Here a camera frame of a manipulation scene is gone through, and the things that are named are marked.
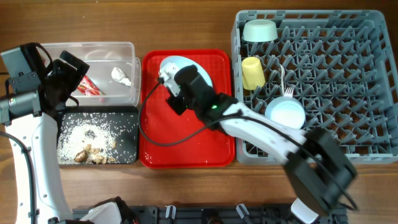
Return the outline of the red strawberry snack wrapper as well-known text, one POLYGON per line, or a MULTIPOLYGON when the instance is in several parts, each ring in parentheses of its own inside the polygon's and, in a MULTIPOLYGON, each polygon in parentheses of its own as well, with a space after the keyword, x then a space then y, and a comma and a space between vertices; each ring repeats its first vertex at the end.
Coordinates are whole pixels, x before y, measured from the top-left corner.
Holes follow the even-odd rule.
POLYGON ((104 93, 87 76, 84 76, 73 93, 83 105, 102 105, 105 103, 104 93))

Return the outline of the light blue plate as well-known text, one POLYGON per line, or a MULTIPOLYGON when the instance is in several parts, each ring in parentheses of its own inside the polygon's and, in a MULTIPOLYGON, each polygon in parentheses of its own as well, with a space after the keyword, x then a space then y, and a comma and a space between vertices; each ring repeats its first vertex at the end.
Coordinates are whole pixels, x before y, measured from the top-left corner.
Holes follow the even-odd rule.
POLYGON ((168 57, 164 58, 161 61, 159 68, 160 69, 163 68, 167 63, 174 63, 174 64, 176 64, 176 66, 178 68, 183 68, 183 67, 186 67, 189 65, 195 65, 197 67, 199 74, 206 81, 207 85, 213 86, 213 83, 212 83, 212 80, 211 80, 209 74, 205 71, 205 69, 201 65, 199 65, 195 61, 193 61, 189 58, 183 57, 183 56, 172 55, 172 56, 168 56, 168 57))

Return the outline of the white napkin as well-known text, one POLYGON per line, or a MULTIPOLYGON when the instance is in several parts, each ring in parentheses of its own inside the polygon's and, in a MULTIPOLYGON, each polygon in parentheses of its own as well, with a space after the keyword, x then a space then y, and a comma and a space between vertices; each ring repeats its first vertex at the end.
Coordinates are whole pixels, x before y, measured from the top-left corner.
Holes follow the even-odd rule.
POLYGON ((121 83, 126 86, 131 86, 130 79, 126 76, 126 74, 118 67, 114 67, 111 76, 114 81, 121 83))

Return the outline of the yellow plastic cup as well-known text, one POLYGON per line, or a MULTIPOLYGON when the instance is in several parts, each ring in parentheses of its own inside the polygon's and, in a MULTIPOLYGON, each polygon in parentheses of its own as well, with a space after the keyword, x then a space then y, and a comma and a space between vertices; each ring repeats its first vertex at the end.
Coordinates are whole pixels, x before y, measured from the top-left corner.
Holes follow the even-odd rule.
POLYGON ((266 84, 262 64, 257 57, 248 57, 242 61, 243 87, 246 90, 255 90, 266 84))

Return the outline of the pale green bowl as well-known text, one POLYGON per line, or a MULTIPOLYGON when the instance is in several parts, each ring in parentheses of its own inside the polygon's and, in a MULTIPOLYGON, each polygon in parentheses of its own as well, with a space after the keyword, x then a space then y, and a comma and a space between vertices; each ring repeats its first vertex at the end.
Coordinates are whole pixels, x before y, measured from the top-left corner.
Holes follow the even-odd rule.
POLYGON ((278 38, 276 23, 267 19, 256 19, 245 23, 243 40, 247 42, 269 42, 278 38))

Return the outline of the white plastic spoon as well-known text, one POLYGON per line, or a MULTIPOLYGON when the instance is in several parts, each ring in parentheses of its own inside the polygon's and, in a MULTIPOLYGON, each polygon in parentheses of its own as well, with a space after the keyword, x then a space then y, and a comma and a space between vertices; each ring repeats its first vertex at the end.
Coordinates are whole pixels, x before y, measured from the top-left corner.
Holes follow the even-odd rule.
POLYGON ((283 65, 280 64, 280 87, 281 87, 281 93, 282 96, 285 95, 285 81, 284 81, 284 77, 285 77, 285 68, 283 67, 283 65))

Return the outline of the light blue bowl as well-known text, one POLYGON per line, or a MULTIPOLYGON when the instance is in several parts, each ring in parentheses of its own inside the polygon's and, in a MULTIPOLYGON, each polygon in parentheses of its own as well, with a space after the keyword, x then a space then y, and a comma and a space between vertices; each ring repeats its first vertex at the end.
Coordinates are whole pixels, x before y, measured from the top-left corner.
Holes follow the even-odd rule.
POLYGON ((303 105, 295 98, 280 96, 272 100, 266 107, 264 116, 281 125, 301 129, 305 123, 303 105))

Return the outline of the white plastic fork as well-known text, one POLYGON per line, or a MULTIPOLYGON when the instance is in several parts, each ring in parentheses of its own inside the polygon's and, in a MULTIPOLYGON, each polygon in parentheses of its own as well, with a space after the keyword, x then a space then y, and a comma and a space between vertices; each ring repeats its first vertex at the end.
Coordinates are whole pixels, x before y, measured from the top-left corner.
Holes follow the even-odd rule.
POLYGON ((293 97, 294 95, 294 87, 288 87, 286 88, 286 90, 284 91, 284 96, 286 97, 293 97))

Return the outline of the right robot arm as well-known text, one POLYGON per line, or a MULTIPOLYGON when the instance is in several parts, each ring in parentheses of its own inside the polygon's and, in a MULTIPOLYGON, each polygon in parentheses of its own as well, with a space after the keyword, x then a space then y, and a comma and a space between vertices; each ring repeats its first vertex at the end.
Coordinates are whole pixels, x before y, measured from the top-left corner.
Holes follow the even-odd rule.
POLYGON ((166 58, 160 64, 159 80, 177 114, 192 110, 205 128, 250 142, 280 161, 297 196, 290 210, 302 223, 329 215, 341 197, 351 203, 350 210, 357 210, 346 189, 358 173, 326 130, 306 132, 259 115, 237 98, 217 93, 210 76, 191 60, 166 58))

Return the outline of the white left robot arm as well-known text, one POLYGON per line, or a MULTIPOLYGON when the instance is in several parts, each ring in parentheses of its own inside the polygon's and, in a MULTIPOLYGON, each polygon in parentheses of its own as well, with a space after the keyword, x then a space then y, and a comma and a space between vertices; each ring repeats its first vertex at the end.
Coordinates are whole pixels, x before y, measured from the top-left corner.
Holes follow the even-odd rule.
POLYGON ((73 215, 57 159, 57 117, 89 65, 66 50, 53 60, 36 42, 1 53, 10 77, 1 97, 1 135, 11 143, 17 223, 67 223, 73 215))

